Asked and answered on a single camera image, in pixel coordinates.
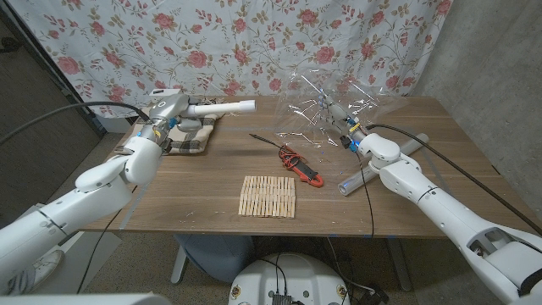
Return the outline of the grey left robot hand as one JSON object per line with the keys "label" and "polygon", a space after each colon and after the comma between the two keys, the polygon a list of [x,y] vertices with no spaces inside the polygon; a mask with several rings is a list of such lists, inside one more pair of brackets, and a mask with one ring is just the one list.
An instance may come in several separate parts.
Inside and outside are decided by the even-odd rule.
{"label": "grey left robot hand", "polygon": [[152,124],[162,131],[176,128],[182,132],[192,132],[202,128],[202,122],[195,114],[186,111],[190,106],[197,106],[200,99],[185,94],[164,97],[149,112]]}

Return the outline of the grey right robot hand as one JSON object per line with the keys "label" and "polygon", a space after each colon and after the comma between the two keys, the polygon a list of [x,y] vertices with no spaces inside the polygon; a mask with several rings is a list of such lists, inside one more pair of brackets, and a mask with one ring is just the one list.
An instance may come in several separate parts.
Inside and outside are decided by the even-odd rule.
{"label": "grey right robot hand", "polygon": [[318,106],[320,107],[320,118],[339,131],[342,146],[356,151],[361,141],[368,135],[361,120],[353,114],[349,114],[323,90],[320,90],[318,94]]}

